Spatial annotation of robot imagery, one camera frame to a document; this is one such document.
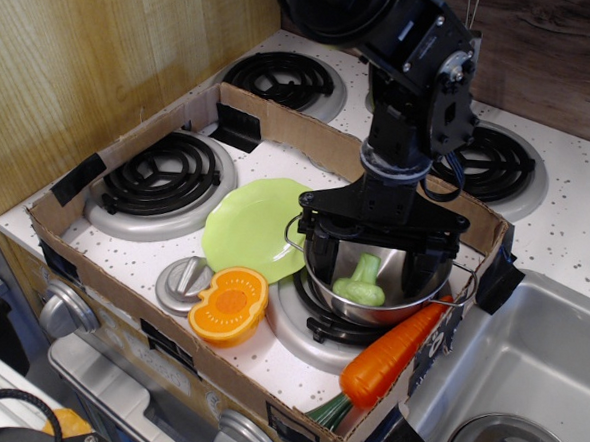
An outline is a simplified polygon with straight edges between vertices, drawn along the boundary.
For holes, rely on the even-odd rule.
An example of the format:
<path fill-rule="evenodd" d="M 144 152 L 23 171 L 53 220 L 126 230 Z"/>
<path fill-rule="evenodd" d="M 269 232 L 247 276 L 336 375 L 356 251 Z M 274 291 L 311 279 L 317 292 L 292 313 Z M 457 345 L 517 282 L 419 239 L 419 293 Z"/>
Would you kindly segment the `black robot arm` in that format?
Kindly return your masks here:
<path fill-rule="evenodd" d="M 278 0 L 310 40 L 355 49 L 369 63 L 373 117 L 360 149 L 362 177 L 300 199 L 307 268 L 331 282 L 339 247 L 352 243 L 403 252 L 402 288 L 420 292 L 452 261 L 469 228 L 445 208 L 451 193 L 426 186 L 446 160 L 470 145 L 478 118 L 469 88 L 476 71 L 471 32 L 443 0 Z"/>

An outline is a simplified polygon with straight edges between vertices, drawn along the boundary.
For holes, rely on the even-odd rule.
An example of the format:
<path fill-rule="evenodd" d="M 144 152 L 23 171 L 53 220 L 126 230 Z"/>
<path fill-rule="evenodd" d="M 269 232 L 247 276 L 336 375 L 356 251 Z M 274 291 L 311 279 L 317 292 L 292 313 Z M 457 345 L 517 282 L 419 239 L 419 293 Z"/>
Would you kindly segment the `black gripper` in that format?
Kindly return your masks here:
<path fill-rule="evenodd" d="M 414 184 L 369 172 L 340 188 L 302 193 L 298 202 L 306 264 L 324 284 L 333 280 L 342 240 L 407 252 L 403 294 L 433 295 L 448 281 L 460 236 L 470 228 L 466 217 L 426 199 Z"/>

